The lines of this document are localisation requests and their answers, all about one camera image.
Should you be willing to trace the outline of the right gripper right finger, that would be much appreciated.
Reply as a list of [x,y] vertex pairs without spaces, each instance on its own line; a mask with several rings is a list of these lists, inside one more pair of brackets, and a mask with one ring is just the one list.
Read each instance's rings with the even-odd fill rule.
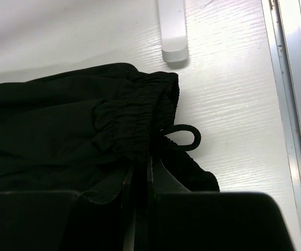
[[136,195],[135,250],[167,250],[175,222],[174,196],[190,191],[164,167],[159,156],[149,156]]

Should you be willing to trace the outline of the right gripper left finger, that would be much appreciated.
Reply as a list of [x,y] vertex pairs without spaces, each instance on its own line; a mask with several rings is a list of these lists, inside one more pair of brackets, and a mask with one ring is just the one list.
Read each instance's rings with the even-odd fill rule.
[[133,219],[134,166],[122,164],[77,198],[69,217],[69,250],[124,250]]

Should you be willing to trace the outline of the black trousers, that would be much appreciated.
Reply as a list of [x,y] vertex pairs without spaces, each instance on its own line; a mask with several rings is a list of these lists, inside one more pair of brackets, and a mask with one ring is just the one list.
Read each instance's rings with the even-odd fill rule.
[[176,125],[179,77],[133,65],[95,66],[0,84],[0,191],[91,191],[158,154],[191,191],[219,191],[189,156],[201,141]]

